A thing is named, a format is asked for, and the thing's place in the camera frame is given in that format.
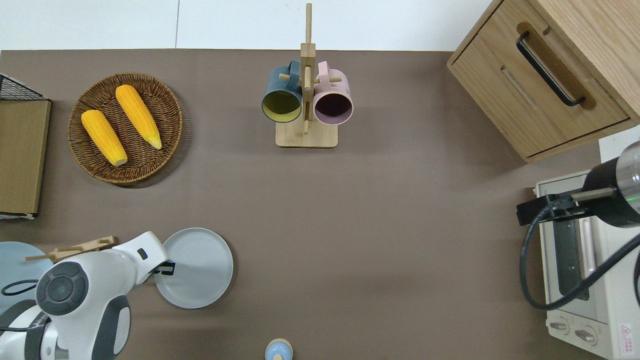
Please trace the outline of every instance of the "wicker basket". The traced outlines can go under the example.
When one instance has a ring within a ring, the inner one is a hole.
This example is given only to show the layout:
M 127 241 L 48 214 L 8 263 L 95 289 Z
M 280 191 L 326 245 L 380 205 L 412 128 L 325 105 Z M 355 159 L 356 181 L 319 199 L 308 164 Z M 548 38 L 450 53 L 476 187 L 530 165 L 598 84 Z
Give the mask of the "wicker basket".
M 162 149 L 142 139 L 116 100 L 116 87 L 133 86 L 153 116 Z M 113 166 L 84 129 L 80 116 L 100 110 L 109 120 L 127 153 L 127 163 Z M 91 86 L 76 102 L 69 118 L 68 140 L 80 166 L 96 179 L 112 184 L 133 184 L 160 170 L 173 156 L 182 136 L 182 109 L 173 92 L 160 80 L 145 74 L 115 74 Z

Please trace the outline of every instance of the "yellow corn cob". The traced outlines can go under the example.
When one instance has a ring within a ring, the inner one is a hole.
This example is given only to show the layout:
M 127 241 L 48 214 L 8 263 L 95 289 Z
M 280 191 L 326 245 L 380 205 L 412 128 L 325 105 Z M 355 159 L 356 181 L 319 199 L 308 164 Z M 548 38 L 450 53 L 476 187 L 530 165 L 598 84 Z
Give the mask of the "yellow corn cob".
M 116 88 L 116 99 L 142 138 L 156 149 L 162 149 L 154 118 L 136 89 L 131 85 L 120 85 Z
M 82 114 L 81 120 L 91 140 L 112 165 L 119 166 L 127 162 L 127 154 L 103 113 L 99 110 L 87 110 Z

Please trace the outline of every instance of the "toaster oven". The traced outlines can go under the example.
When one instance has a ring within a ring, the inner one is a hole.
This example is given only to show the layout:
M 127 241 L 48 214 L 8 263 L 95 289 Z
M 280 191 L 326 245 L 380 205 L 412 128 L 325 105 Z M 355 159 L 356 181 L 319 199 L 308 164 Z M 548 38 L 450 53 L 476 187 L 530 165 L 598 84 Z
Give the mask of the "toaster oven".
M 579 192 L 587 173 L 541 181 L 534 192 L 538 197 Z M 595 216 L 539 226 L 547 303 L 574 289 L 640 232 Z M 640 359 L 640 307 L 633 284 L 637 255 L 633 250 L 576 299 L 547 311 L 549 334 L 606 359 Z

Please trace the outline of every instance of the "oven window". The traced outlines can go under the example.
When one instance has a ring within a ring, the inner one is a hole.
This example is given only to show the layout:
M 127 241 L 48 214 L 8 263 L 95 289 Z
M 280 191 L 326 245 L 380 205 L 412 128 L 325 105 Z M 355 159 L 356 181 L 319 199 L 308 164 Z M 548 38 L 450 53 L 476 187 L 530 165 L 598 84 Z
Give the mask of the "oven window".
M 577 220 L 554 221 L 556 267 L 560 294 L 566 295 L 582 281 L 580 228 Z M 589 290 L 576 299 L 589 300 Z

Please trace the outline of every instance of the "blue mug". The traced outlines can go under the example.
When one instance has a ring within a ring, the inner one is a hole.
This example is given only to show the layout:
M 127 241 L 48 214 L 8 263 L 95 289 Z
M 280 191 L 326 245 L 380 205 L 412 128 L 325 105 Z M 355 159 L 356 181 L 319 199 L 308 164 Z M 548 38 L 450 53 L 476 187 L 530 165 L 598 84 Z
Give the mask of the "blue mug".
M 280 79 L 280 74 L 289 79 Z M 275 122 L 292 122 L 302 112 L 302 86 L 300 61 L 291 60 L 288 67 L 280 66 L 269 75 L 267 88 L 262 98 L 262 112 Z

